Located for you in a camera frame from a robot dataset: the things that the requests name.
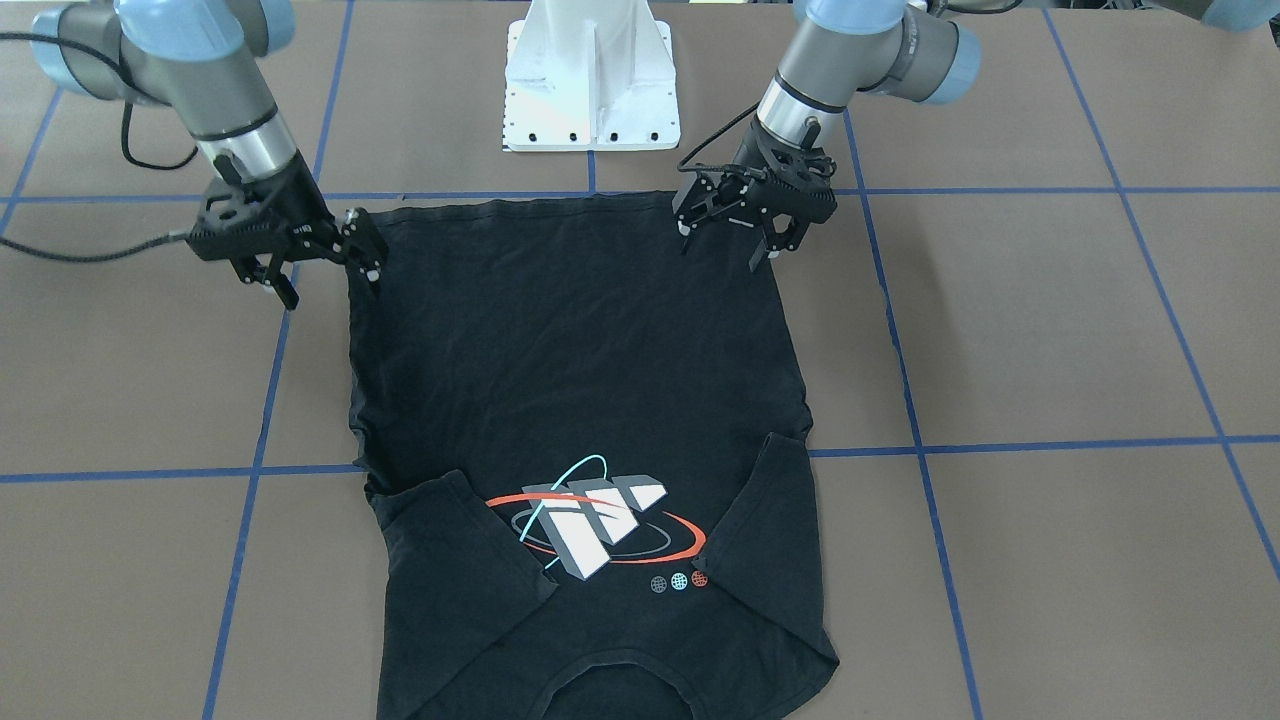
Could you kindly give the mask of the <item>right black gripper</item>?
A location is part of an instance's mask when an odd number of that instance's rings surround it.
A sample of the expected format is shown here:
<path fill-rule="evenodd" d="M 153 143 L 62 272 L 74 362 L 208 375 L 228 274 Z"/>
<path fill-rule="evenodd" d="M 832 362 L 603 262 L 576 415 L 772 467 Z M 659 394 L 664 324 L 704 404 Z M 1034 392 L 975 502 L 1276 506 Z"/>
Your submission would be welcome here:
<path fill-rule="evenodd" d="M 274 292 L 287 311 L 297 309 L 300 296 L 282 272 L 284 261 L 326 259 L 353 268 L 376 297 L 389 258 L 365 208 L 349 208 L 334 219 L 305 160 L 241 184 L 211 179 L 186 242 L 205 261 L 234 261 L 244 284 Z M 266 264 L 260 255 L 270 255 Z"/>

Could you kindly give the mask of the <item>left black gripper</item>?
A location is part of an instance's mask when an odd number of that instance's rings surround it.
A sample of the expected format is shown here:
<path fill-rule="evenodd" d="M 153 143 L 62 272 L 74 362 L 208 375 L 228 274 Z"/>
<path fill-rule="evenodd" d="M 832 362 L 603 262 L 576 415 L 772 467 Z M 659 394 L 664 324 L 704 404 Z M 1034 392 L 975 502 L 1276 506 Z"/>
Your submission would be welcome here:
<path fill-rule="evenodd" d="M 837 208 L 829 178 L 835 160 L 817 143 L 820 124 L 803 124 L 799 145 L 776 137 L 763 124 L 751 124 L 724 173 L 692 172 L 672 201 L 672 213 L 684 245 L 695 232 L 737 214 L 760 222 L 762 240 L 748 269 L 755 273 L 767 258 L 797 250 L 806 223 L 827 222 Z M 780 215 L 790 217 L 778 228 Z"/>

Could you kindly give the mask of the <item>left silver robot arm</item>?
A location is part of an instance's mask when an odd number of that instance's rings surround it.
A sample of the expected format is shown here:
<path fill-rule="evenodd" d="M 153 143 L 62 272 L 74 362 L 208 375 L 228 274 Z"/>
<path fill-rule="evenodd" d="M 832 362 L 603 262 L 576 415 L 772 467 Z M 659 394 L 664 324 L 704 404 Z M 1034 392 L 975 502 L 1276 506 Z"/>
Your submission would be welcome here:
<path fill-rule="evenodd" d="M 672 202 L 691 243 L 726 222 L 756 233 L 750 266 L 799 249 L 836 211 L 835 159 L 826 141 L 858 94 L 945 105 L 974 85 L 978 37 L 906 1 L 797 1 L 797 28 L 760 100 L 736 122 L 746 129 L 727 163 L 678 163 Z"/>

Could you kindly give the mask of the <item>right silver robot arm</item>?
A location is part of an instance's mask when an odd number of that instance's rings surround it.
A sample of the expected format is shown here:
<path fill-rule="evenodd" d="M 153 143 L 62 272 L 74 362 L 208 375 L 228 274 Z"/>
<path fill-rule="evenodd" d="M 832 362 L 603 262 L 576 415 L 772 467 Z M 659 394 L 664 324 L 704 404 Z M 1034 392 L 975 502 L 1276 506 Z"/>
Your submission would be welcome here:
<path fill-rule="evenodd" d="M 367 211 L 330 213 L 260 70 L 294 32 L 288 1 L 83 1 L 41 12 L 26 36 L 60 87 L 175 111 L 212 168 L 182 240 L 289 310 L 285 264 L 324 259 L 376 288 L 389 255 Z"/>

